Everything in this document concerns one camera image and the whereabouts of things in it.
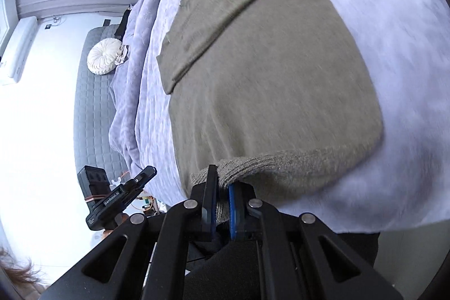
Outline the person's hand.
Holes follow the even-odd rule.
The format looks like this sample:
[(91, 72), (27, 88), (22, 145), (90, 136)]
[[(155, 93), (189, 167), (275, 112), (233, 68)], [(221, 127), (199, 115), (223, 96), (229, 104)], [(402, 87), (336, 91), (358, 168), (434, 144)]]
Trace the person's hand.
[(128, 220), (129, 215), (126, 213), (122, 213), (120, 216), (120, 219), (114, 220), (114, 222), (108, 226), (102, 233), (102, 239), (107, 238), (108, 235), (110, 235), (116, 228), (118, 228), (121, 224), (125, 223), (126, 220)]

